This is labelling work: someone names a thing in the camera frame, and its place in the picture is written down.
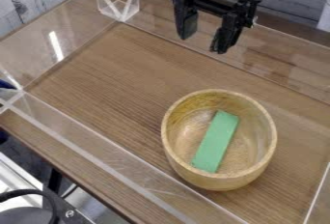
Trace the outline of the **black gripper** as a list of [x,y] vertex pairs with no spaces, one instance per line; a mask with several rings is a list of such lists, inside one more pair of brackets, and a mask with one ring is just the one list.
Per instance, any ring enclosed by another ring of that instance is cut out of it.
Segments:
[[173,0],[177,33],[187,40],[198,31],[198,9],[223,16],[210,51],[225,54],[238,42],[242,28],[252,28],[257,19],[257,8],[262,0]]

